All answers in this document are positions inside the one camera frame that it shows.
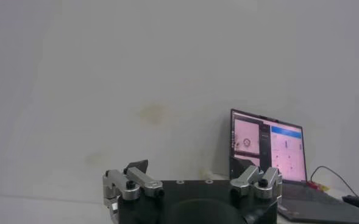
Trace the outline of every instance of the laptop screen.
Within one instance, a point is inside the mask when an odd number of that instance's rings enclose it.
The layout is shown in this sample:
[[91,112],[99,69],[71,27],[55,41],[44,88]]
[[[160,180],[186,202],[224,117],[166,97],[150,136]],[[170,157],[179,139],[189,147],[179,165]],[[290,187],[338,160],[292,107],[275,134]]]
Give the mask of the laptop screen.
[[[252,116],[247,113],[234,111],[234,117],[248,117],[270,128],[271,166],[279,168],[284,180],[306,181],[304,142],[302,129],[294,125],[281,124],[260,116]],[[259,127],[257,124],[235,119],[235,152],[244,151],[245,154],[234,154],[239,159],[249,159],[259,166]]]

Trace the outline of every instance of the wall stain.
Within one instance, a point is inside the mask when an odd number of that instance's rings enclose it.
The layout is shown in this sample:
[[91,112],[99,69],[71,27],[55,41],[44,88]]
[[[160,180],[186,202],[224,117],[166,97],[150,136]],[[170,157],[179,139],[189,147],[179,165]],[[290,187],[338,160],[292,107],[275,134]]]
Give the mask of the wall stain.
[[149,125],[158,126],[163,123],[165,113],[166,108],[163,105],[152,103],[142,108],[138,113],[138,116],[143,122]]

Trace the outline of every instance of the laptop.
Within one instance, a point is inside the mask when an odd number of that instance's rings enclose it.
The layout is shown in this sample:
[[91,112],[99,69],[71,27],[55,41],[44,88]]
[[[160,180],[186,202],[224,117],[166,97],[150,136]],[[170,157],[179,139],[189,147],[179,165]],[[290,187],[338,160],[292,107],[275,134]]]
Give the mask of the laptop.
[[307,186],[302,127],[277,119],[231,110],[230,178],[236,161],[250,161],[262,170],[278,168],[283,176],[278,211],[292,222],[359,224],[359,208]]

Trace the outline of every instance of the white wall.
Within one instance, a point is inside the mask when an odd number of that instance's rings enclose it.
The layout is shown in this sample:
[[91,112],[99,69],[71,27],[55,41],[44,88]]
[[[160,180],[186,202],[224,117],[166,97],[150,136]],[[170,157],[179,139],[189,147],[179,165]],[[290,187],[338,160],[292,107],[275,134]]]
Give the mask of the white wall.
[[0,223],[100,206],[103,172],[138,159],[227,173],[230,108],[303,125],[308,174],[359,193],[359,1],[0,1]]

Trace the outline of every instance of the black base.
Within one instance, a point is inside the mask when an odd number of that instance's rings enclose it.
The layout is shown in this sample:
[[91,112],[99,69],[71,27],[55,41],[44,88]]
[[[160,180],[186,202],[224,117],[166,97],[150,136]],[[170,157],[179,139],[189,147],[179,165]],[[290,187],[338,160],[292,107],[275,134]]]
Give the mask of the black base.
[[163,181],[165,195],[154,199],[141,194],[135,201],[118,200],[119,224],[275,224],[277,201],[248,196],[238,198],[228,180]]

